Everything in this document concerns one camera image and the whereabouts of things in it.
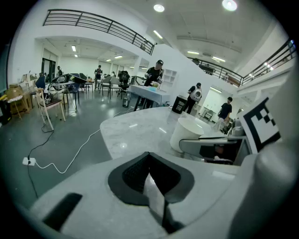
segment bag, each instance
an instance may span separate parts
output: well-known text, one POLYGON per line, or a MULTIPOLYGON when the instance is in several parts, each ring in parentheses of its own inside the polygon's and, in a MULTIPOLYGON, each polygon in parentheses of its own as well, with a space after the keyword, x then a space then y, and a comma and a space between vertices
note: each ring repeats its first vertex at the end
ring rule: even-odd
POLYGON ((201 98, 201 89, 196 88, 191 94, 190 98, 198 102, 201 98))

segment white cable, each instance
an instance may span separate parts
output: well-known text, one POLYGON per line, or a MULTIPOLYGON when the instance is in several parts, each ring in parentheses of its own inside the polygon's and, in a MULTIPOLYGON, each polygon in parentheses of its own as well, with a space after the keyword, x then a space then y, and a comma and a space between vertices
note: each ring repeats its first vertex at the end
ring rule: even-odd
MULTIPOLYGON (((118 115, 118 114, 120 114, 120 113, 128 113, 131 109, 132 109, 132 108, 128 109, 128 110, 125 111, 125 112, 119 112, 119 113, 117 113, 116 115, 118 115)), ((82 148, 82 147, 89 141, 90 137, 93 136, 93 135, 94 135, 95 133, 97 133, 98 131, 100 131, 100 129, 97 130, 96 132, 92 133, 92 134, 88 137, 88 140, 87 140, 87 141, 86 141, 86 142, 79 148, 79 150, 78 150, 78 152, 76 153, 75 157, 73 158, 73 160, 71 161, 71 163, 69 164, 69 166, 67 166, 67 168, 66 168, 65 171, 60 172, 59 169, 56 167, 56 165, 55 165, 54 163, 50 163, 50 164, 48 164, 48 165, 45 166, 45 167, 41 167, 41 166, 39 166, 37 162, 36 162, 36 165, 37 165, 40 169, 45 169, 45 168, 47 168, 48 166, 53 165, 53 166, 56 168, 56 170, 58 171, 58 173, 60 173, 60 174, 64 174, 64 173, 69 169, 69 167, 71 166, 71 164, 74 162, 74 160, 75 160, 75 158, 77 157, 77 155, 79 154, 81 148, 82 148)))

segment black cap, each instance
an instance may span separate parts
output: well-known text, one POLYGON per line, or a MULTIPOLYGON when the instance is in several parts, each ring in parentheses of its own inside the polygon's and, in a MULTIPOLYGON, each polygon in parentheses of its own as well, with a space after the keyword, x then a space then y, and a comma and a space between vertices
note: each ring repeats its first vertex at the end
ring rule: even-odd
POLYGON ((161 65, 163 65, 163 61, 162 61, 162 60, 158 60, 158 61, 157 61, 157 64, 161 64, 161 65))

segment white ceiling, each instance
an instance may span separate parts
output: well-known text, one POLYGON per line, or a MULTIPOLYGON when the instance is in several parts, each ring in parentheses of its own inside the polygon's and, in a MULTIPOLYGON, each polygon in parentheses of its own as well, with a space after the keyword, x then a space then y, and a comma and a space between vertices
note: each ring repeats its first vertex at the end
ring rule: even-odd
MULTIPOLYGON (((171 31, 176 36, 178 48, 189 57, 187 51, 197 51, 197 58, 214 62, 212 56, 225 59, 218 63, 229 69, 234 69, 258 45, 274 17, 255 0, 235 0, 238 8, 234 12, 222 7, 222 0, 111 0, 122 6, 135 10, 149 21, 159 19, 168 22, 171 31), (165 7, 163 13, 153 9, 155 4, 165 7)), ((147 34, 157 42, 157 36, 152 32, 159 26, 149 26, 147 34)))
MULTIPOLYGON (((104 42, 74 37, 54 37, 47 38, 47 40, 56 47, 62 56, 74 57, 77 54, 79 57, 98 59, 99 61, 106 61, 111 59, 110 62, 122 66, 134 66, 137 56, 120 47, 107 44, 104 42), (121 59, 115 59, 115 56, 123 56, 121 59)), ((140 65, 148 67, 149 62, 145 59, 141 60, 140 65)))

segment white cup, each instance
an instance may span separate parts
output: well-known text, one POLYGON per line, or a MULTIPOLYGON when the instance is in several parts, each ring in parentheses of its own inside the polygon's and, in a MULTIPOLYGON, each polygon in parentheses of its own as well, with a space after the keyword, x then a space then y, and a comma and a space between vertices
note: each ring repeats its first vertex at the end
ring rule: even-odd
POLYGON ((196 122, 186 118, 179 118, 171 136, 170 145, 174 150, 182 153, 183 151, 179 148, 181 140, 196 140, 203 134, 204 130, 196 122))

